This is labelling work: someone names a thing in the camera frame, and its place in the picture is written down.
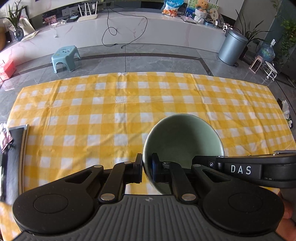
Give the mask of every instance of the trash can lid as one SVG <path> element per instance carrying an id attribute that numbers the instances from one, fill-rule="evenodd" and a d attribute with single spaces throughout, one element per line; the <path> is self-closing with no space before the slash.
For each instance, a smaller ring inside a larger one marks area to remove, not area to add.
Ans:
<path id="1" fill-rule="evenodd" d="M 229 34 L 243 43 L 248 43 L 248 39 L 235 30 L 230 30 Z"/>

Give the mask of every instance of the trash can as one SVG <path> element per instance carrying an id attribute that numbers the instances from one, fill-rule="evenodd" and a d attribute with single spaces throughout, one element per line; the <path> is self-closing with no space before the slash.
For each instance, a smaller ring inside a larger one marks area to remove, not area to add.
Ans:
<path id="1" fill-rule="evenodd" d="M 248 39 L 234 30 L 227 31 L 226 39 L 218 53 L 219 59 L 234 66 L 248 43 Z"/>

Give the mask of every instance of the white marble ledge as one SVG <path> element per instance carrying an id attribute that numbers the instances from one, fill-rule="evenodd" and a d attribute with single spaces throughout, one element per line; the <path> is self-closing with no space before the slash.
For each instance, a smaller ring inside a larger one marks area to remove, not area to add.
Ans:
<path id="1" fill-rule="evenodd" d="M 123 12 L 123 14 L 147 17 L 145 33 L 133 43 L 175 45 L 218 52 L 225 35 L 221 29 L 200 24 L 186 23 L 180 18 L 153 12 Z M 12 58 L 16 65 L 55 53 L 63 46 L 75 45 L 77 48 L 102 45 L 102 36 L 107 29 L 108 13 L 100 13 L 96 19 L 82 22 L 47 26 L 32 39 L 13 42 L 0 52 L 0 59 Z M 118 31 L 112 36 L 108 31 L 105 44 L 125 44 L 142 34 L 146 20 L 142 17 L 123 16 L 109 13 L 109 26 Z"/>

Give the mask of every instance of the tablecloth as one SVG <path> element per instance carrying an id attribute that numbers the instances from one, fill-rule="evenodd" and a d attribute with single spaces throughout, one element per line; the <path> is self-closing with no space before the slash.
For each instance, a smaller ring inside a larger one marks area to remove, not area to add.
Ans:
<path id="1" fill-rule="evenodd" d="M 240 80 L 165 73 L 74 77 L 23 88 L 8 124 L 29 124 L 25 190 L 95 164 L 134 161 L 152 127 L 174 113 L 208 122 L 229 156 L 296 149 L 270 90 Z M 143 175 L 127 193 L 157 194 Z M 0 204 L 4 240 L 19 233 L 10 206 Z"/>

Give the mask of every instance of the bowl rim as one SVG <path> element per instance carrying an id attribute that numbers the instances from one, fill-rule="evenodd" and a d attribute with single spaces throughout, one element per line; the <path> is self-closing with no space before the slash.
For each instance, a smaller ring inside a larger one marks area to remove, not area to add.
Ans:
<path id="1" fill-rule="evenodd" d="M 164 117 L 163 119 L 161 119 L 159 122 L 157 122 L 151 129 L 151 131 L 149 132 L 146 140 L 145 140 L 145 143 L 144 143 L 144 146 L 143 146 L 143 155 L 142 155 L 142 161 L 143 161 L 143 169 L 144 169 L 144 172 L 150 182 L 150 184 L 157 190 L 161 193 L 161 191 L 158 189 L 158 187 L 153 183 L 153 179 L 152 179 L 152 176 L 151 174 L 149 173 L 148 171 L 148 160 L 146 160 L 145 158 L 145 152 L 146 152 L 146 149 L 147 149 L 147 140 L 149 139 L 149 136 L 151 135 L 152 131 L 154 128 L 156 128 L 157 125 L 159 125 L 161 122 L 164 122 L 165 120 L 169 119 L 169 118 L 172 118 L 172 117 L 175 117 L 175 116 L 191 116 L 191 117 L 195 117 L 195 118 L 198 118 L 200 119 L 201 121 L 203 121 L 205 124 L 207 124 L 208 126 L 210 126 L 210 128 L 214 131 L 214 133 L 216 134 L 217 138 L 219 139 L 219 142 L 220 142 L 220 145 L 222 147 L 222 151 L 223 151 L 223 155 L 222 156 L 225 156 L 225 151 L 224 151 L 224 147 L 223 147 L 223 143 L 218 135 L 218 133 L 215 131 L 215 129 L 208 123 L 206 122 L 204 119 L 196 116 L 196 115 L 192 115 L 192 114 L 187 114 L 187 113 L 176 113 L 176 114 L 173 114 L 173 115 L 170 115 L 170 116 L 167 116 L 167 117 Z"/>

